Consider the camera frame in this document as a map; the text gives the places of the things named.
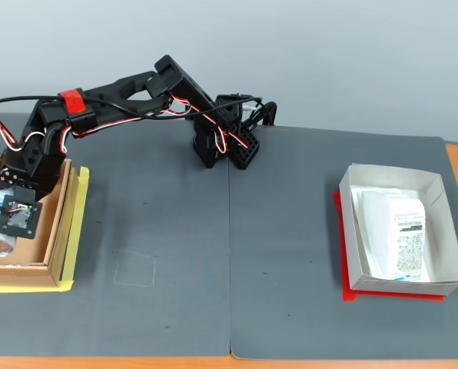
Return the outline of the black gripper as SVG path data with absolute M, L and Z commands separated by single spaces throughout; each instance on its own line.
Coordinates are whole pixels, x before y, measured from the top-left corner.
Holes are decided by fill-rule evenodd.
M 64 134 L 65 128 L 47 128 L 45 135 L 32 135 L 23 142 L 20 151 L 6 148 L 0 157 L 0 190 L 11 186 L 34 190 L 36 201 L 52 193 L 65 160 Z

